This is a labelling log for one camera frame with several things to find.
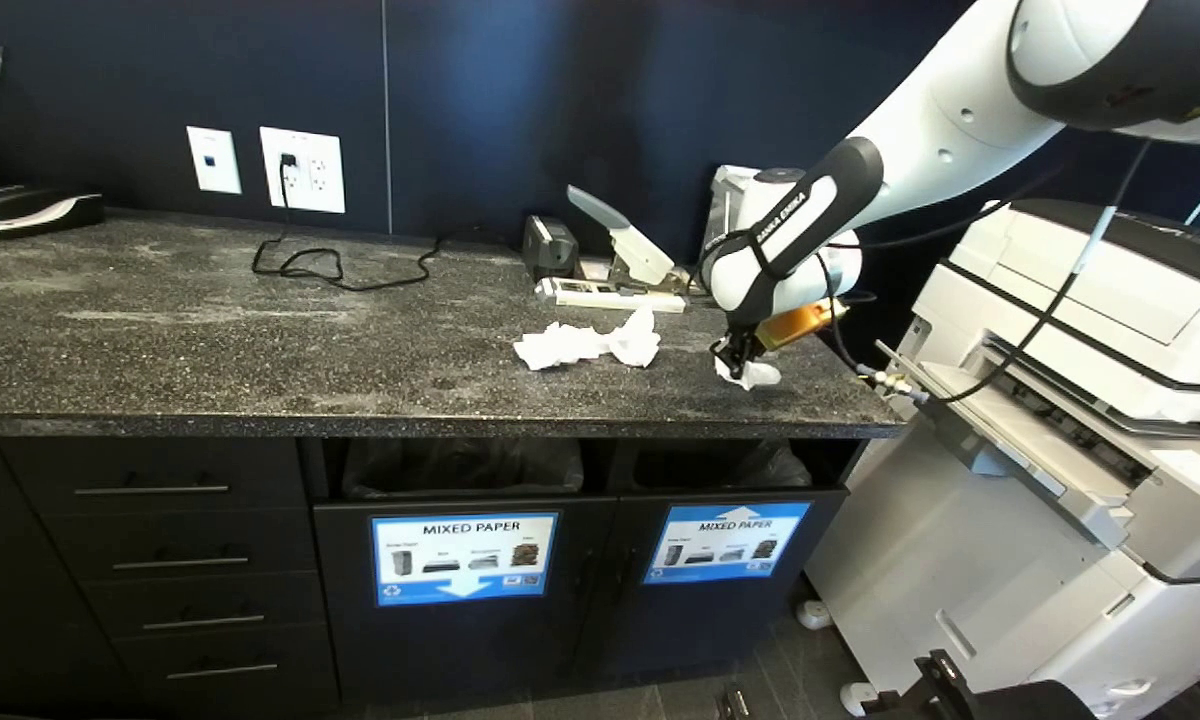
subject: granite countertop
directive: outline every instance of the granite countertop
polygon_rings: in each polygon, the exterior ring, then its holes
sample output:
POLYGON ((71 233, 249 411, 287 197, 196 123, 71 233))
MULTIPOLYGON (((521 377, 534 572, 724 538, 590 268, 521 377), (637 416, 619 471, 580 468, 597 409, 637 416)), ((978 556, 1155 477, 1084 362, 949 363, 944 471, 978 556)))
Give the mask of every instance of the granite countertop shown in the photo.
MULTIPOLYGON (((270 230, 109 219, 0 244, 0 435, 893 435, 902 416, 805 339, 782 390, 713 377, 721 312, 659 317, 659 362, 530 372, 553 319, 516 258, 448 248, 432 281, 331 294, 249 273, 270 230)), ((416 273, 416 248, 342 244, 347 276, 416 273)))

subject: wall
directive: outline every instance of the wall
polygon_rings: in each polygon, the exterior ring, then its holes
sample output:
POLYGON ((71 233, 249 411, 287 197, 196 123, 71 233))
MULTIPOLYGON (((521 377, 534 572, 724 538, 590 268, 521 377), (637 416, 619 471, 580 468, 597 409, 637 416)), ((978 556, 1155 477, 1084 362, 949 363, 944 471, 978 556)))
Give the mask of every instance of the wall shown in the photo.
POLYGON ((345 135, 347 225, 388 225, 376 0, 0 0, 0 181, 101 187, 116 205, 265 215, 265 194, 202 197, 184 123, 345 135))
MULTIPOLYGON (((812 163, 933 47, 944 0, 0 0, 0 181, 272 215, 258 123, 345 135, 371 233, 511 241, 564 184, 693 258, 721 162, 812 163), (236 127, 254 197, 192 194, 184 123, 236 127)), ((1131 139, 1065 135, 1023 178, 1107 201, 1131 139)), ((1129 205, 1183 215, 1200 152, 1155 148, 1129 205)), ((954 215, 895 219, 886 233, 954 215)))

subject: wall outlet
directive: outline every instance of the wall outlet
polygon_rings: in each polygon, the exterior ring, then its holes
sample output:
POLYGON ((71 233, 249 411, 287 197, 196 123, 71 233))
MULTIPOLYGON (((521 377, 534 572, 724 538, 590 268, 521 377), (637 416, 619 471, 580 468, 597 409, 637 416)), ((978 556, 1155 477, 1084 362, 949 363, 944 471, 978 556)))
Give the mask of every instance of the wall outlet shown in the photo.
POLYGON ((260 139, 272 208, 347 212, 345 145, 335 135, 260 127, 260 139))
POLYGON ((236 139, 224 127, 187 123, 202 194, 242 197, 236 139))

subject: trash bin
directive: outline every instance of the trash bin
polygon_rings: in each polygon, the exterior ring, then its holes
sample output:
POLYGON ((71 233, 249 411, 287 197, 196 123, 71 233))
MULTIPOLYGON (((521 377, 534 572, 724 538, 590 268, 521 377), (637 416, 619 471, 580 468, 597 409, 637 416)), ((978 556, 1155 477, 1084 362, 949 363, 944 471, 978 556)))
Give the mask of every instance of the trash bin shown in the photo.
POLYGON ((846 501, 842 471, 830 477, 782 439, 618 449, 625 572, 604 590, 594 672, 653 681, 749 655, 846 501))
POLYGON ((572 672, 618 501, 580 443, 353 439, 316 506, 347 705, 446 710, 572 672))

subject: bin label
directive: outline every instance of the bin label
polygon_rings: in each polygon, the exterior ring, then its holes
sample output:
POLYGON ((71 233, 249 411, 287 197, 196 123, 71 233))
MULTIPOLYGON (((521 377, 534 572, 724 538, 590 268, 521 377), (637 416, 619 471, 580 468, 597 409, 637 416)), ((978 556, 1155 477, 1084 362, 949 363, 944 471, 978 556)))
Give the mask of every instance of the bin label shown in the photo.
POLYGON ((376 515, 376 606, 544 595, 557 513, 376 515))
POLYGON ((645 583, 772 577, 809 506, 672 506, 645 583))

